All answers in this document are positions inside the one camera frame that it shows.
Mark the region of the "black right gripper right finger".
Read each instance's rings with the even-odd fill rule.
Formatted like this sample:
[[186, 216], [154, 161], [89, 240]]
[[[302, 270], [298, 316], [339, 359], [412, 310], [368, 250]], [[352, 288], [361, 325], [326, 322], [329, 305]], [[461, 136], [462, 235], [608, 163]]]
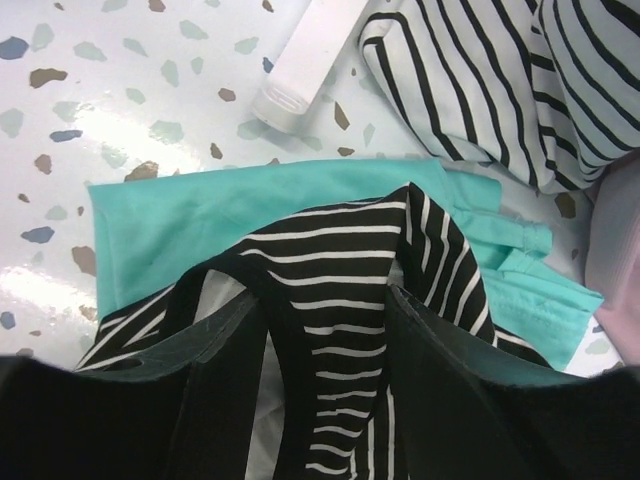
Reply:
[[390, 287], [396, 423], [413, 479], [635, 479], [639, 370], [591, 378], [499, 350]]

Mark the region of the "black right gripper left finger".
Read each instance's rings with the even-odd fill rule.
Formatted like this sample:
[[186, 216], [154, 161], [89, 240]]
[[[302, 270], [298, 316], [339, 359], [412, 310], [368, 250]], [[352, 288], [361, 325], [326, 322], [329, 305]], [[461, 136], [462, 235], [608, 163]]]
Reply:
[[104, 371], [1, 361], [5, 479], [241, 479], [265, 345], [244, 293]]

